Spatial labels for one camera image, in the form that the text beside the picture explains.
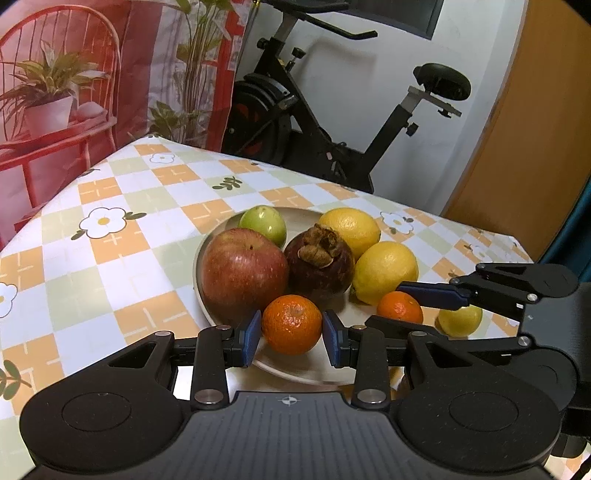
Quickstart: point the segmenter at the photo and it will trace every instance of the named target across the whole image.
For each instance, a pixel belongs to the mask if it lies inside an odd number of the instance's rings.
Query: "white pot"
[[[73,97],[67,96],[44,105],[25,108],[25,122],[31,138],[39,138],[68,126]]]

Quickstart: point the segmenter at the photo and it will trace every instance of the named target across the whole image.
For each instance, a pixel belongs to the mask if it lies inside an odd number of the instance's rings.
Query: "orange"
[[[423,322],[421,306],[414,298],[403,291],[391,291],[384,295],[378,303],[377,314],[381,317],[405,322]]]
[[[271,348],[286,355],[310,350],[322,335],[322,314],[310,300],[283,295],[262,314],[262,334]]]

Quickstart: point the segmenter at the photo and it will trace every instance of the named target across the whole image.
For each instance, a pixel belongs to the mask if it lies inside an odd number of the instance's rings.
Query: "tablecloth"
[[[260,204],[363,210],[382,239],[412,249],[420,281],[447,282],[481,261],[530,261],[509,236],[276,166],[141,138],[84,172],[0,252],[9,397],[0,398],[2,480],[33,465],[18,416],[35,392],[156,330],[182,338],[207,326],[191,277],[196,248],[221,221]],[[473,336],[514,335],[516,325],[485,312]],[[234,388],[251,387],[245,375],[233,376]],[[580,459],[551,462],[569,478]]]

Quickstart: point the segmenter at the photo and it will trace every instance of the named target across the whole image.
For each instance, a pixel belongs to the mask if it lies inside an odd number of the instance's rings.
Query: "white flower print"
[[[406,218],[396,213],[381,212],[380,215],[384,219],[384,223],[390,228],[394,228],[397,232],[405,235],[414,230],[413,218]]]
[[[95,208],[80,222],[79,228],[81,231],[86,231],[86,235],[90,238],[103,238],[125,228],[125,214],[126,211],[119,207]]]
[[[155,153],[150,157],[152,163],[172,163],[176,159],[174,153]]]
[[[470,245],[470,250],[474,256],[481,262],[492,262],[492,259],[486,254],[480,245]]]
[[[17,296],[15,285],[6,285],[0,282],[0,319],[4,318],[12,310],[12,301]]]

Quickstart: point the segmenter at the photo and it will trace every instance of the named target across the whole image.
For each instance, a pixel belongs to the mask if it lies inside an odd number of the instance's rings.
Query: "yellow lemon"
[[[355,260],[378,243],[381,235],[375,220],[357,208],[335,208],[321,216],[318,223],[336,230],[349,245]]]
[[[482,309],[474,305],[459,310],[440,310],[439,326],[450,337],[463,338],[474,333],[482,321]]]
[[[417,259],[409,247],[398,242],[380,242],[361,255],[355,265],[353,288],[359,300],[377,305],[400,282],[417,280]]]

